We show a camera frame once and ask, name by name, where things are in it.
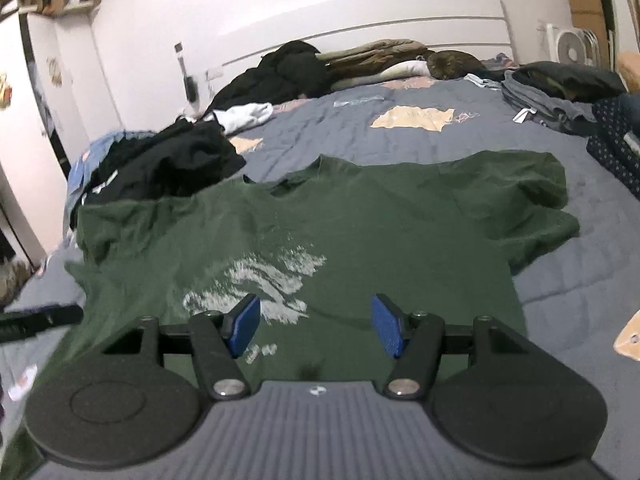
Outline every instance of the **pillow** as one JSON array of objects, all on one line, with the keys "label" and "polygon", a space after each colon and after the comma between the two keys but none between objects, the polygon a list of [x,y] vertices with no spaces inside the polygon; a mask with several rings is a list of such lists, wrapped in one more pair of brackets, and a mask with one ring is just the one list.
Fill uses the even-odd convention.
[{"label": "pillow", "polygon": [[405,79],[408,77],[428,75],[430,74],[426,61],[403,61],[402,63],[390,66],[378,74],[341,79],[331,86],[331,90],[337,92],[338,90],[345,90],[347,88],[353,88],[354,86],[373,85],[391,81],[392,79]]}]

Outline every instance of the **gray ribbed surface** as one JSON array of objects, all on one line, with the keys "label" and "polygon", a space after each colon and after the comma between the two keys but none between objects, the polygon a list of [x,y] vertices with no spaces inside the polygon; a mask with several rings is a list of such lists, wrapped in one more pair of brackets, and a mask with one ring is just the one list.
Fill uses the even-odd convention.
[{"label": "gray ribbed surface", "polygon": [[602,478],[589,463],[513,472],[448,444],[418,404],[388,400],[370,383],[265,382],[218,404],[193,437],[164,457],[117,472],[47,463],[32,480],[406,480]]}]

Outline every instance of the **wardrobe door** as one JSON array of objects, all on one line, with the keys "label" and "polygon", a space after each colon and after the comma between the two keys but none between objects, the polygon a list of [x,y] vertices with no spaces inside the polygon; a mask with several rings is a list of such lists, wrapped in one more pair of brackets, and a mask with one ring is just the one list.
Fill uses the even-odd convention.
[{"label": "wardrobe door", "polygon": [[89,146],[89,138],[76,105],[71,75],[60,54],[56,23],[38,14],[29,14],[27,23],[42,91],[66,158],[73,165]]},{"label": "wardrobe door", "polygon": [[32,261],[62,238],[66,180],[31,87],[18,14],[0,22],[0,73],[12,87],[0,109],[0,200]]},{"label": "wardrobe door", "polygon": [[57,18],[56,33],[65,71],[73,79],[71,89],[89,141],[122,130],[122,122],[102,70],[89,17],[71,14]]}]

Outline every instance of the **blue gripper pad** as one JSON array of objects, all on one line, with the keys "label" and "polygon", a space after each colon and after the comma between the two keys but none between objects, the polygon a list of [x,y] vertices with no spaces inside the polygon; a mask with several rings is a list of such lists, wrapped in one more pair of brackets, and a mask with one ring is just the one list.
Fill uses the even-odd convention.
[{"label": "blue gripper pad", "polygon": [[240,357],[254,338],[255,331],[260,324],[260,298],[254,296],[238,314],[234,321],[231,337],[226,341],[226,347],[233,359]]},{"label": "blue gripper pad", "polygon": [[378,332],[378,337],[382,346],[385,348],[385,352],[390,357],[398,359],[407,341],[402,338],[402,329],[400,326],[400,320],[386,307],[386,305],[380,301],[380,298],[374,296],[371,300],[371,319],[373,327]]}]

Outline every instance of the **bed headboard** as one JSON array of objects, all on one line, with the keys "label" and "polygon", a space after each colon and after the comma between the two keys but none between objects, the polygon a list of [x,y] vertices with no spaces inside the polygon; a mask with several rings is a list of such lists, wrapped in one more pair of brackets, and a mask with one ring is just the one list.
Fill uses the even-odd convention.
[{"label": "bed headboard", "polygon": [[513,58],[501,0],[329,0],[221,34],[216,57],[224,85],[287,41],[328,52],[383,38],[409,38],[479,59],[500,52]]}]

